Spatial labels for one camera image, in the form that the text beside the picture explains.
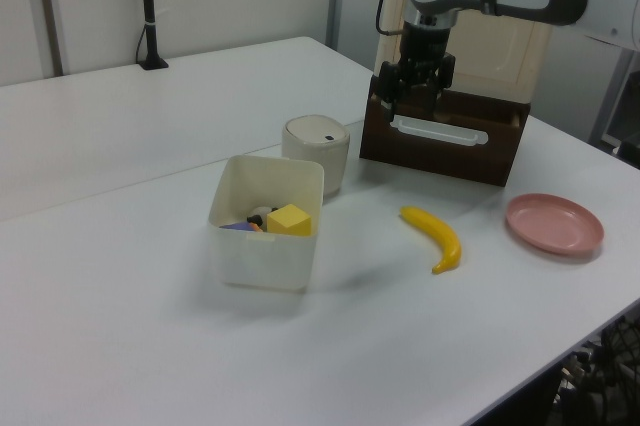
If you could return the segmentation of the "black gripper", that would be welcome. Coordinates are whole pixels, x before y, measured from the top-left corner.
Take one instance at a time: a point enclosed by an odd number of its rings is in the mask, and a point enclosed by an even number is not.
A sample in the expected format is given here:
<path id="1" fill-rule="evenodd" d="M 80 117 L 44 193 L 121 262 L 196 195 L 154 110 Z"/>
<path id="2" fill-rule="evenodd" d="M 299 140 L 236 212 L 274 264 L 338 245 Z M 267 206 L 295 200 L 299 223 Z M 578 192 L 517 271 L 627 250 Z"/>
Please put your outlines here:
<path id="1" fill-rule="evenodd" d="M 456 58 L 446 51 L 449 35 L 450 29 L 404 22 L 400 65 L 384 61 L 378 76 L 378 98 L 387 121 L 394 120 L 403 99 L 403 81 L 410 86 L 428 83 L 428 111 L 434 111 L 441 93 L 453 82 Z"/>

